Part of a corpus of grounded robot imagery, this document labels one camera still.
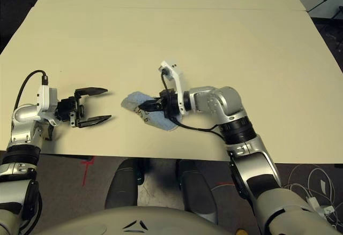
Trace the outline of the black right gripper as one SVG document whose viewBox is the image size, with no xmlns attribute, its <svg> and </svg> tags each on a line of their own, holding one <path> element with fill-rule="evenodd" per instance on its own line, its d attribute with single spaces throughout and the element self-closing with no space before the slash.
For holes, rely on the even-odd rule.
<svg viewBox="0 0 343 235">
<path fill-rule="evenodd" d="M 180 115 L 178 97 L 174 89 L 165 89 L 159 93 L 161 98 L 147 100 L 140 104 L 142 110 L 146 112 L 163 111 L 166 118 L 177 117 Z"/>
</svg>

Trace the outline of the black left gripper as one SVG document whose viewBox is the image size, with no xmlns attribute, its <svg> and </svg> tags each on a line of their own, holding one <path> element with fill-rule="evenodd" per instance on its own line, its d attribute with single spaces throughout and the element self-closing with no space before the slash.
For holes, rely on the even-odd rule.
<svg viewBox="0 0 343 235">
<path fill-rule="evenodd" d="M 111 115 L 96 116 L 82 120 L 84 117 L 84 106 L 80 104 L 82 96 L 94 96 L 106 93 L 108 90 L 97 87 L 87 87 L 76 89 L 74 96 L 62 99 L 57 104 L 55 110 L 55 116 L 62 122 L 69 122 L 71 126 L 77 126 L 78 128 L 90 127 L 97 124 L 101 124 L 111 118 Z"/>
</svg>

